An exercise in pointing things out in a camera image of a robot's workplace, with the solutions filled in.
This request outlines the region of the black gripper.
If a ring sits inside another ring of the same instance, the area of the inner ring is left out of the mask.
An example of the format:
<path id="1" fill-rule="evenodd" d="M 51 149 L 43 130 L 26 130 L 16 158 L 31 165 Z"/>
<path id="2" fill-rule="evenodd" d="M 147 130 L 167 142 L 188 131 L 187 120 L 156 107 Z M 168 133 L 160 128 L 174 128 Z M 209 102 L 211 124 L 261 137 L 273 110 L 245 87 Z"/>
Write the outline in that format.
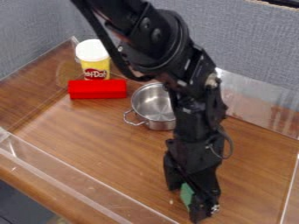
<path id="1" fill-rule="evenodd" d="M 170 191 L 182 188 L 186 182 L 191 183 L 194 194 L 191 196 L 190 218 L 194 224 L 201 224 L 221 210 L 221 185 L 217 178 L 217 168 L 225 155 L 225 141 L 230 149 L 234 144 L 223 128 L 197 142 L 184 142 L 179 139 L 166 141 L 167 152 L 163 156 L 163 173 Z"/>

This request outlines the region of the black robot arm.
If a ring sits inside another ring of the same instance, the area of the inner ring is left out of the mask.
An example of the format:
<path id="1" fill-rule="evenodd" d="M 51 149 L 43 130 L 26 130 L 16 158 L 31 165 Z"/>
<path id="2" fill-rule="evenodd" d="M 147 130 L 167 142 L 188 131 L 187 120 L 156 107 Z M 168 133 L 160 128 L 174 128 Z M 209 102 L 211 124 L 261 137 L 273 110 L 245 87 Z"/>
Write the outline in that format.
<path id="1" fill-rule="evenodd" d="M 217 65 L 190 36 L 182 16 L 146 0 L 71 0 L 87 19 L 123 75 L 159 80 L 170 94 L 175 128 L 166 141 L 163 172 L 182 194 L 191 222 L 221 210 L 217 169 L 231 144 L 221 122 L 227 105 Z"/>

